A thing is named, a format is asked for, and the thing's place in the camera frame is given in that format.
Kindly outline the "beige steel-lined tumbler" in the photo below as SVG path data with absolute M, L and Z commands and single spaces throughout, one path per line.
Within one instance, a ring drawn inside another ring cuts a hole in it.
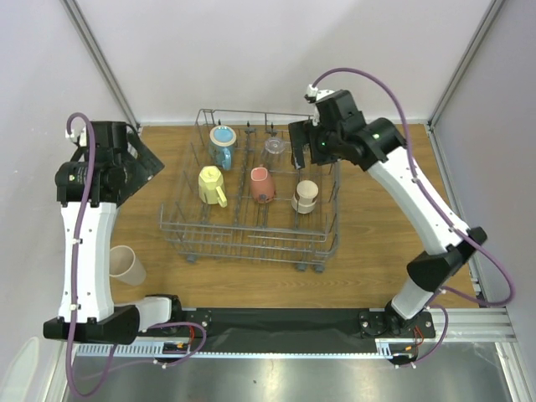
M 295 189 L 291 206 L 299 214 L 311 213 L 317 203 L 319 187 L 312 180 L 301 180 Z

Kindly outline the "clear glass cup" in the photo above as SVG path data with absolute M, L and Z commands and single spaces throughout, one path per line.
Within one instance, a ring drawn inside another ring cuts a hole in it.
M 261 151 L 261 165 L 269 171 L 277 168 L 285 156 L 287 142 L 281 137 L 269 137 Z

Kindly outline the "pale yellow mug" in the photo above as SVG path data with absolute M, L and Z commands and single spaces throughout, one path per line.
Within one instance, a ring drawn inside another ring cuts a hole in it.
M 198 175 L 198 195 L 202 202 L 209 205 L 228 206 L 225 194 L 224 177 L 216 166 L 205 166 Z

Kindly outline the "pink patterned mug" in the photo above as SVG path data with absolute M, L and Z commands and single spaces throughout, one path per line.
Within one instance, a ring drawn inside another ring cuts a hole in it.
M 250 172 L 250 194 L 259 204 L 267 204 L 276 196 L 276 185 L 269 170 L 260 165 Z

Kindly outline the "blue butterfly mug orange inside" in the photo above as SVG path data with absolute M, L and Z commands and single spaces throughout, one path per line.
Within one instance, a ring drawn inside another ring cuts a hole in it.
M 209 155 L 214 165 L 229 171 L 232 168 L 237 135 L 225 125 L 215 126 L 209 133 Z

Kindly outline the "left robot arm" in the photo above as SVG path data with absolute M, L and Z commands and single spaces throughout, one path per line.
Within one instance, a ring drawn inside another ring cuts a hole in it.
M 120 207 L 163 163 L 124 121 L 93 121 L 93 133 L 67 132 L 76 150 L 54 177 L 64 224 L 64 288 L 44 338 L 74 343 L 133 343 L 157 327 L 172 336 L 183 329 L 177 296 L 147 295 L 116 305 L 110 285 L 111 235 Z

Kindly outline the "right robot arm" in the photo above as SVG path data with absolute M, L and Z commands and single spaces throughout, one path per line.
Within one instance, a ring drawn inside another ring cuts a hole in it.
M 456 216 L 427 177 L 414 176 L 407 142 L 386 118 L 366 122 L 348 90 L 307 88 L 314 114 L 289 124 L 292 163 L 302 169 L 349 161 L 375 179 L 394 199 L 424 246 L 408 265 L 408 280 L 385 308 L 385 326 L 396 337 L 415 328 L 415 317 L 439 288 L 487 240 L 481 227 Z

